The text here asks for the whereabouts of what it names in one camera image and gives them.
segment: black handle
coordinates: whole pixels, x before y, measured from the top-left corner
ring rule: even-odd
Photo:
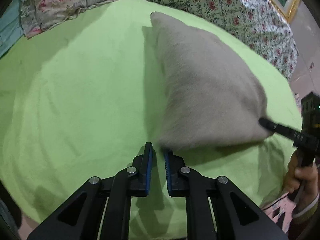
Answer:
[[[298,149],[297,151],[297,157],[298,157],[298,167],[307,167],[307,166],[312,166],[313,165],[313,161],[315,159],[315,155],[311,154],[309,151],[305,150],[305,149]],[[305,181],[300,180],[300,187],[295,190],[293,193],[288,194],[288,198],[295,202],[298,203],[300,196],[304,190],[304,186],[305,186]]]

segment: teal fabric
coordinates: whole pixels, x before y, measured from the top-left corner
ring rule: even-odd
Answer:
[[[19,21],[19,0],[12,0],[0,18],[0,58],[23,36]]]
[[[216,34],[265,89],[267,114],[301,127],[286,79],[219,27],[144,0],[120,0],[25,37],[0,60],[0,178],[22,210],[41,222],[91,176],[107,178],[154,144],[150,195],[133,198],[130,239],[187,235],[183,198],[170,198],[156,143],[166,104],[150,14],[159,11]],[[257,205],[275,200],[293,152],[273,135],[259,144],[176,152],[202,175],[229,177]]]

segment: silver screw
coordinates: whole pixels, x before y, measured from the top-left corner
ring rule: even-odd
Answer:
[[[135,173],[136,171],[137,171],[136,167],[130,166],[130,167],[127,168],[127,172],[128,173]]]
[[[219,181],[220,183],[222,183],[222,184],[227,184],[228,178],[225,177],[225,176],[221,176],[221,177],[218,178],[218,181]]]
[[[89,179],[89,182],[90,182],[91,184],[97,184],[97,183],[99,182],[99,178],[98,178],[98,177],[91,177],[91,178]]]
[[[184,173],[184,174],[187,174],[187,173],[190,172],[190,168],[189,168],[189,167],[182,167],[182,168],[180,169],[180,171],[181,171],[182,173]]]

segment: picture frame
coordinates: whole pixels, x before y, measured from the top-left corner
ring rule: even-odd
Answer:
[[[282,4],[279,0],[269,0],[275,9],[284,17],[284,19],[291,23],[294,15],[297,12],[300,0],[282,0]]]

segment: tiled floor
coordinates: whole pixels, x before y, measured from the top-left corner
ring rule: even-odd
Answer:
[[[291,29],[299,50],[291,89],[300,98],[314,91],[320,94],[320,29],[306,5],[301,2]]]

